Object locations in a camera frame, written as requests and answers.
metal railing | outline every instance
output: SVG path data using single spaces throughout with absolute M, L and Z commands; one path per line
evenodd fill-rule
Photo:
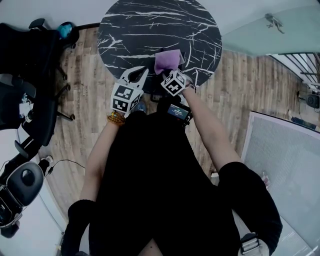
M 310 84 L 320 89 L 320 53 L 318 52 L 295 52 L 282 53 L 287 57 L 299 70 L 301 75 L 305 75 Z

blue object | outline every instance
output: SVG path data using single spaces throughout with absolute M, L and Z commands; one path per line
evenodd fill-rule
M 298 125 L 302 125 L 302 126 L 305 126 L 305 127 L 308 127 L 312 130 L 315 130 L 316 129 L 316 125 L 315 124 L 312 124 L 310 122 L 306 122 L 306 121 L 303 121 L 302 119 L 298 118 L 298 117 L 292 117 L 291 118 L 291 121 L 298 124 Z
M 60 39 L 66 39 L 72 30 L 72 25 L 71 24 L 60 25 L 57 28 L 57 30 L 59 31 Z
M 147 106 L 143 101 L 139 101 L 139 103 L 133 108 L 132 112 L 135 111 L 143 111 L 144 113 L 147 113 Z

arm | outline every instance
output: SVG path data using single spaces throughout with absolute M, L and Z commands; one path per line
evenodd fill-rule
M 261 178 L 241 163 L 225 128 L 194 90 L 183 92 L 204 146 L 219 173 L 220 196 L 228 202 L 251 232 L 257 232 L 272 254 L 282 231 L 277 207 Z
M 217 172 L 228 163 L 241 162 L 229 141 L 223 124 L 196 95 L 195 91 L 189 87 L 182 94 L 191 108 L 195 126 Z
M 62 256 L 73 256 L 79 251 L 81 237 L 92 218 L 96 218 L 96 198 L 105 172 L 110 147 L 119 126 L 108 122 L 97 139 L 86 163 L 80 200 L 68 210 L 69 223 L 61 244 Z
M 80 199 L 96 201 L 100 183 L 105 172 L 110 147 L 114 142 L 119 126 L 108 122 L 97 139 L 86 162 L 84 184 Z

beaded bracelet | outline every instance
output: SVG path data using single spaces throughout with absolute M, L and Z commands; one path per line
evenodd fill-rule
M 126 119 L 116 111 L 113 111 L 111 115 L 108 115 L 107 119 L 109 120 L 109 122 L 117 126 L 123 126 L 126 121 Z

white wall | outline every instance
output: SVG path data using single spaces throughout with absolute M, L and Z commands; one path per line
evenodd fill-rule
M 0 167 L 4 161 L 17 155 L 14 146 L 16 139 L 16 130 L 0 131 Z M 0 236 L 0 250 L 4 256 L 55 256 L 60 239 L 59 225 L 38 196 L 23 211 L 20 229 L 15 236 L 10 239 Z
M 45 18 L 56 28 L 71 21 L 77 26 L 98 23 L 117 0 L 2 0 L 0 23 L 27 29 L 34 19 Z M 210 11 L 225 35 L 245 24 L 291 8 L 318 5 L 317 0 L 198 0 Z

